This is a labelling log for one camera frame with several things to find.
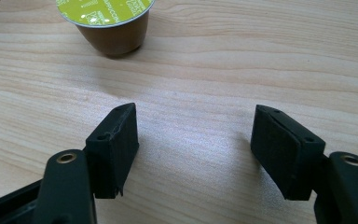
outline wood grain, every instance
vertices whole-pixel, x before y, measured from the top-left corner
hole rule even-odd
[[[106,58],[54,1],[0,1],[0,197],[135,102],[140,150],[100,223],[315,223],[252,156],[255,105],[358,154],[358,1],[158,0],[140,49]]]

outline light wood tabletop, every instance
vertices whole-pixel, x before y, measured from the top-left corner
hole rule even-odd
[[[256,105],[358,155],[358,1],[157,0],[136,51],[108,58],[55,1],[0,1],[0,197],[42,178],[134,102],[140,148],[99,223],[315,223],[250,149]]]

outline coffee pod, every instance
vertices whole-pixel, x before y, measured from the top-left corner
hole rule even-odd
[[[154,0],[56,0],[61,15],[106,55],[137,49],[145,39]]]

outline green foil lid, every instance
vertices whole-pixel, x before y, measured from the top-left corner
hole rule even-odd
[[[56,0],[68,21],[86,27],[112,27],[133,21],[149,10],[154,0]]]

